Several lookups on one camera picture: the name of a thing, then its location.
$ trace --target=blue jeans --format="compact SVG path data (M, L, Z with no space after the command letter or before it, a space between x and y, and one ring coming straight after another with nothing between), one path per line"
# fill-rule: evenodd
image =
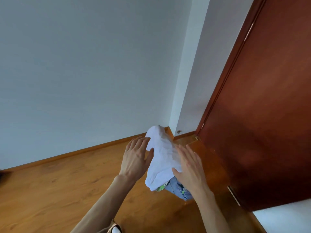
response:
M173 193L175 196L185 201L193 199L189 190L184 188L184 186L177 180L176 177L173 177L171 180L169 180L169 183L164 189L168 190L169 192Z

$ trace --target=wall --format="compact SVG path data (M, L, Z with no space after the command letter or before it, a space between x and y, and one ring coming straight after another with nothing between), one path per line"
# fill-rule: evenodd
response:
M255 211L267 233L310 233L311 199Z
M167 126L192 0L1 0L0 168Z
M196 130L253 0L210 0L175 131Z
M178 71L172 111L169 120L169 127L172 133L175 135L209 2L210 0L192 0L186 37Z

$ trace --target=hand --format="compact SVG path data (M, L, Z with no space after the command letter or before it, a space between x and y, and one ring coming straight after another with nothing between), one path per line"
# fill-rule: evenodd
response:
M153 158L152 148L145 160L147 144L150 137L137 137L126 146L119 175L126 176L129 181L138 181L147 171Z
M175 145L181 159L182 172L172 168L174 176L192 195L200 190L209 190L202 166L202 161L197 153L186 145Z

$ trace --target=red-brown door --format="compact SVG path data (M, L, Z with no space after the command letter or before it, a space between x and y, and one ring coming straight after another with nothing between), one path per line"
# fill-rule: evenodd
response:
M198 135L248 210L311 198L311 0L266 0Z

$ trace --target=person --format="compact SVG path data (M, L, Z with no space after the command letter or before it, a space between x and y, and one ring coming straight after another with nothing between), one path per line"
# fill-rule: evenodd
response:
M128 143L119 175L71 233L121 232L113 219L128 192L145 174L151 163L154 149L150 149L145 159L149 140L149 137L138 137ZM229 226L206 183L200 157L188 145L186 147L179 145L176 149L181 158L182 172L178 172L175 168L172 168L172 171L177 180L192 193L206 232L229 233Z

